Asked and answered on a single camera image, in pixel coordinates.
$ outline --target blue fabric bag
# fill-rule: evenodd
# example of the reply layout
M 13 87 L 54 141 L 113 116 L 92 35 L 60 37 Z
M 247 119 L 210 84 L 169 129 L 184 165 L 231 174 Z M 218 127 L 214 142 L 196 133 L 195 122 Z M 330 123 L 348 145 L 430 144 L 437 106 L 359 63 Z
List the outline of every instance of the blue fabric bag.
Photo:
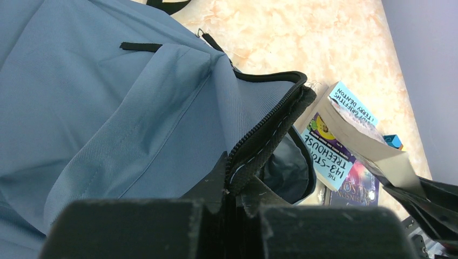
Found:
M 72 201 L 180 197 L 223 152 L 239 193 L 315 98 L 129 0 L 1 1 L 0 32 L 1 258 L 35 258 Z

